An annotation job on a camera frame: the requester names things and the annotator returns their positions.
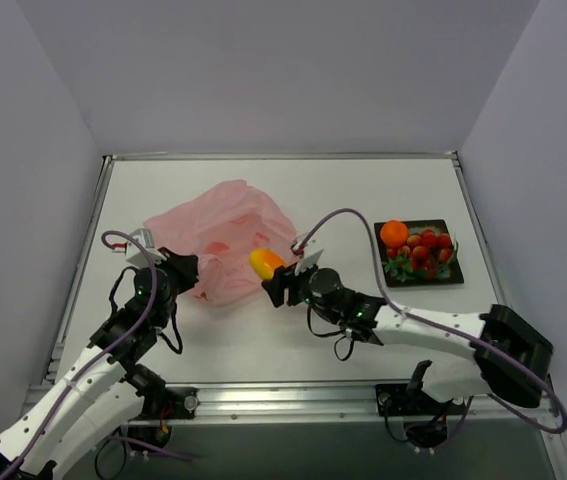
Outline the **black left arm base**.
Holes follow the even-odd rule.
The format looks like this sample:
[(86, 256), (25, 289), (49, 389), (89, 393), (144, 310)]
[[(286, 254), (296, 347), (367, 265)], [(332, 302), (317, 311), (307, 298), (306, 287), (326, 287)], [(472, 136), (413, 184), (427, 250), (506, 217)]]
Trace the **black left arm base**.
[(159, 420), (191, 420), (199, 406), (198, 390), (191, 386), (164, 388), (156, 395), (154, 404)]

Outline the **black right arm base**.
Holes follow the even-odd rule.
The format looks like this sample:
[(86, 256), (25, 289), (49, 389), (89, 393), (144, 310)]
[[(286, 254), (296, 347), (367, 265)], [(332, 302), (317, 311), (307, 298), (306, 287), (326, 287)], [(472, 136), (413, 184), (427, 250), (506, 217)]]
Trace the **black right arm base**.
[(460, 415), (466, 405), (441, 403), (419, 388), (409, 389), (407, 382), (379, 383), (374, 386), (377, 411), (381, 417), (435, 417)]

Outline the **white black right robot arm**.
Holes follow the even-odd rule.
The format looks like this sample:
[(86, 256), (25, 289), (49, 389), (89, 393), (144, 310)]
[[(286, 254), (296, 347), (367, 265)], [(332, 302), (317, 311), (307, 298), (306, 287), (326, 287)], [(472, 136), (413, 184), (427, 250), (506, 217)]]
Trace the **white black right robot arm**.
[(260, 278), (275, 307), (305, 303), (308, 315), (334, 325), (334, 335), (352, 344), (405, 345), (454, 356), (449, 365), (428, 359), (414, 371), (417, 385), (439, 403), (473, 395), (494, 395), (523, 408), (541, 402), (553, 345), (507, 306), (458, 314), (389, 304), (345, 287), (331, 268), (298, 272), (280, 266)]

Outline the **yellow fake fruit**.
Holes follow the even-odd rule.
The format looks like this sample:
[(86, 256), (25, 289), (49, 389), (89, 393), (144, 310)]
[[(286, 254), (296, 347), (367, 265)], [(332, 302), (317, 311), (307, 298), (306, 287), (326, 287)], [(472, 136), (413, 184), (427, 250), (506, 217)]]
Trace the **yellow fake fruit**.
[(249, 255), (249, 263), (256, 275), (264, 281), (272, 280), (276, 270), (286, 266), (279, 255), (268, 249), (253, 250)]

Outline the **red fake berry cluster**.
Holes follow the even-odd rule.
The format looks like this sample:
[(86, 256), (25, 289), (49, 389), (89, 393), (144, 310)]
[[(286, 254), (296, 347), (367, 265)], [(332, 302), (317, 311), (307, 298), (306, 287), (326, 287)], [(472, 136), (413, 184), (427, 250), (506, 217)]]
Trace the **red fake berry cluster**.
[(411, 248), (414, 282), (463, 283), (458, 261), (459, 243), (447, 232), (425, 229), (412, 233), (406, 245)]

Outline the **pink plastic bag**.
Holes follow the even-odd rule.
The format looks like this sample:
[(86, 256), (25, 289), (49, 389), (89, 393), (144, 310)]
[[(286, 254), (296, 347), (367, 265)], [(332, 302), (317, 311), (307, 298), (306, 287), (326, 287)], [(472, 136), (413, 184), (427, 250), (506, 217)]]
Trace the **pink plastic bag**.
[(144, 227), (159, 247), (198, 257), (194, 298), (226, 306), (261, 288), (249, 256), (268, 249), (284, 262), (297, 237), (292, 221), (265, 192), (244, 180), (224, 181), (195, 199), (149, 218)]

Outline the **small cherry sprig with leaves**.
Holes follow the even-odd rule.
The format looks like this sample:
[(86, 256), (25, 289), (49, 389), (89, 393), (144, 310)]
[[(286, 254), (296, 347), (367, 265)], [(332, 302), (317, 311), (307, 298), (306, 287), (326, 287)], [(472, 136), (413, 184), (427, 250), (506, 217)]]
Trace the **small cherry sprig with leaves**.
[(383, 262), (383, 270), (390, 282), (404, 284), (415, 279), (411, 248), (408, 245), (388, 248), (386, 254), (387, 260)]

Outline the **orange fake fruit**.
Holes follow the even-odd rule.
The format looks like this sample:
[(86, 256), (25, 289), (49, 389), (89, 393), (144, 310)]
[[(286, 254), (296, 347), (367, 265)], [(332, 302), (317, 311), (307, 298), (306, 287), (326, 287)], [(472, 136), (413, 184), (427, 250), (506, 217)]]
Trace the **orange fake fruit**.
[(386, 222), (379, 232), (379, 238), (388, 248), (399, 249), (403, 247), (410, 236), (407, 225), (398, 220)]

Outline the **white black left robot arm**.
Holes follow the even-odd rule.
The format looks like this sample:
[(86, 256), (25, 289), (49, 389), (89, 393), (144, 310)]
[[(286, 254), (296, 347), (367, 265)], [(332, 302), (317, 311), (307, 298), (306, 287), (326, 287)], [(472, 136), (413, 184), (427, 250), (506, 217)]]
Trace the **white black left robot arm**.
[(0, 434), (0, 479), (59, 479), (122, 424), (183, 409), (183, 398), (141, 359), (175, 322), (177, 296), (198, 281), (198, 259), (163, 249), (155, 267), (130, 270), (133, 296), (110, 305), (72, 367)]

